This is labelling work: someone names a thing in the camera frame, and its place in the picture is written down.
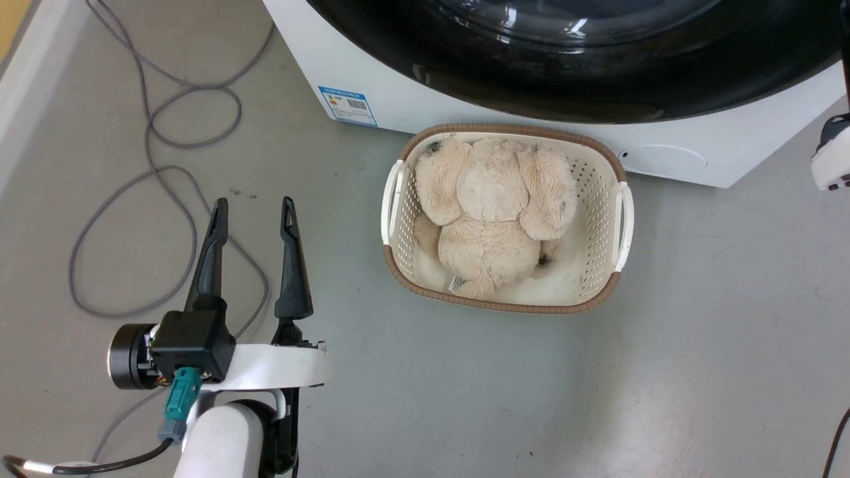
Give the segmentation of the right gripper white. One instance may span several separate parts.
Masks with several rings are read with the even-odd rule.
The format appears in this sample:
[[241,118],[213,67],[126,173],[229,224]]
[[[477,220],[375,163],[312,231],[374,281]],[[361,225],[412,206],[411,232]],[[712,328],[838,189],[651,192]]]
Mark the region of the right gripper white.
[[[841,63],[850,111],[850,0],[839,0]],[[850,189],[850,113],[829,118],[811,158],[811,175],[821,191]]]

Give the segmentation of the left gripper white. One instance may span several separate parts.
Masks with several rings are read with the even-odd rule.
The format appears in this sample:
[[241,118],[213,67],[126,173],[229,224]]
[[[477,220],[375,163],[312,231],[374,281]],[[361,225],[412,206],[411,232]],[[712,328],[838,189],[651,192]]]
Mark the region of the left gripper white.
[[[325,345],[298,346],[297,322],[313,315],[313,300],[296,206],[291,197],[282,201],[280,238],[284,244],[280,292],[274,303],[278,327],[273,345],[237,344],[226,376],[220,382],[203,375],[204,392],[257,392],[276,388],[303,388],[327,384],[330,356]],[[222,300],[224,246],[228,241],[228,199],[213,204],[209,226],[201,244],[189,295],[183,311],[216,309]],[[118,329],[108,351],[108,372],[122,390],[154,390],[171,383],[153,363],[149,349],[158,324],[133,323]]]

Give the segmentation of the black round washing machine door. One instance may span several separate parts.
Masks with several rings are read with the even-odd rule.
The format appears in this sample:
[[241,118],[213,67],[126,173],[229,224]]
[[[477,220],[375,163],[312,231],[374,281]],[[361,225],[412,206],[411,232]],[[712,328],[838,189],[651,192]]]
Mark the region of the black round washing machine door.
[[417,84],[517,116],[623,124],[777,94],[840,60],[840,0],[307,0]]

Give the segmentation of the white washing machine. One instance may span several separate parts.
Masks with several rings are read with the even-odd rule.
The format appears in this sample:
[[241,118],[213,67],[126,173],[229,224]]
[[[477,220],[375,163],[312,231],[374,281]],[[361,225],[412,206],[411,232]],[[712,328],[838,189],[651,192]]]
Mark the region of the white washing machine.
[[850,0],[263,0],[328,116],[584,134],[728,188],[846,94]]

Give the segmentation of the blue white label sticker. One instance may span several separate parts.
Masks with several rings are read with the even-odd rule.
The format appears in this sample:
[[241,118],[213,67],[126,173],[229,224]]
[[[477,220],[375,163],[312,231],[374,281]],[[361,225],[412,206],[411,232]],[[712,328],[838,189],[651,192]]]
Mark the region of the blue white label sticker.
[[325,86],[319,86],[318,91],[333,119],[361,126],[379,127],[364,94]]

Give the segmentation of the round white filter cover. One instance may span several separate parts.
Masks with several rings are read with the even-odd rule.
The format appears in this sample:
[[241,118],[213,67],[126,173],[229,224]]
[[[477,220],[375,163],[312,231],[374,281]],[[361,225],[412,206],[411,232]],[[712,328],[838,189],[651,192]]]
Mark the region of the round white filter cover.
[[674,145],[638,145],[623,149],[618,158],[629,172],[668,179],[695,175],[707,166],[698,153]]

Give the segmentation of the beige plush toy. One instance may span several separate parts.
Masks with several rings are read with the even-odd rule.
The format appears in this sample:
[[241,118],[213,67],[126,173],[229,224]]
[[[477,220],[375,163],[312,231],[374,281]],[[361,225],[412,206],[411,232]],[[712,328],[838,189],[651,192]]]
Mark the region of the beige plush toy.
[[576,220],[568,155],[544,145],[456,137],[427,146],[414,175],[420,247],[458,279],[455,295],[491,299],[558,255]]

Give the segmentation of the cream laundry basket brown rim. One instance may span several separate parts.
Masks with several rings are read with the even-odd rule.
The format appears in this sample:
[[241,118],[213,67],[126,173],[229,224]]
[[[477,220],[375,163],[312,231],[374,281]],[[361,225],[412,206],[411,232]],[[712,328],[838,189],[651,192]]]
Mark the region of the cream laundry basket brown rim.
[[[541,145],[568,159],[576,180],[578,211],[568,266],[576,267],[576,285],[542,285],[541,296],[502,294],[492,301],[468,299],[428,287],[417,275],[413,228],[421,212],[416,194],[415,164],[438,140],[495,137],[523,145]],[[386,177],[381,203],[382,252],[392,277],[408,291],[428,299],[464,307],[531,315],[574,315],[601,305],[616,289],[634,237],[634,197],[614,152],[586,135],[538,126],[498,123],[449,123],[417,133],[401,151]]]

